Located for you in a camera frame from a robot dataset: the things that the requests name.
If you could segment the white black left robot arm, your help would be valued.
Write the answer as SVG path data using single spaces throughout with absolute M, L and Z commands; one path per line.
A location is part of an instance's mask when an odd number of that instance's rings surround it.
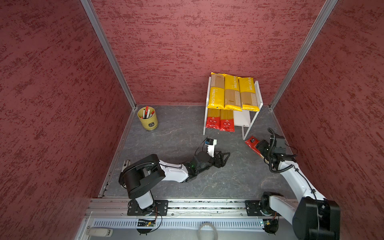
M 191 161 L 171 164 L 160 160 L 156 154 L 151 154 L 125 167 L 120 173 L 119 184 L 127 190 L 129 198 L 135 201 L 141 210 L 152 210 L 156 204 L 151 189 L 158 183 L 190 182 L 211 167 L 224 167 L 230 155 L 221 151 L 215 151 L 213 156 L 207 152 L 199 152 Z

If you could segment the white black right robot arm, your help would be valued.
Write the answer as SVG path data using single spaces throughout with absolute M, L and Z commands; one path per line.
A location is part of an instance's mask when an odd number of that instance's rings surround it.
M 270 140 L 256 146 L 269 171 L 282 175 L 294 192 L 298 203 L 293 204 L 277 193 L 265 192 L 260 210 L 266 216 L 279 214 L 293 227 L 299 240 L 340 239 L 341 210 L 335 201 L 318 192 L 299 168 L 295 155 L 286 153 L 286 140 L 268 128 Z

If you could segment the yellow pasta bag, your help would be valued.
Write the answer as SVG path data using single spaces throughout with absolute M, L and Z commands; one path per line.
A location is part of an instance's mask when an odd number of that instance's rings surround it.
M 208 108 L 219 110 L 225 108 L 225 77 L 223 74 L 211 73 Z
M 237 76 L 224 74 L 225 110 L 242 111 L 240 87 Z
M 253 78 L 238 77 L 240 96 L 241 96 L 241 108 L 242 110 L 259 112 L 260 107 L 257 100 L 255 83 Z

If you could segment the red pasta bag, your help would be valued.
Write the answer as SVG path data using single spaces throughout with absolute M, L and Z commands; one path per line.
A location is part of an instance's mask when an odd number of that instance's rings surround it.
M 261 154 L 261 152 L 257 149 L 257 144 L 260 141 L 256 139 L 254 136 L 251 136 L 249 139 L 245 141 L 246 145 L 249 146 L 256 154 L 258 154 L 262 159 L 264 156 Z
M 221 110 L 208 109 L 206 128 L 219 130 L 221 127 Z
M 233 110 L 220 110 L 220 131 L 235 132 Z

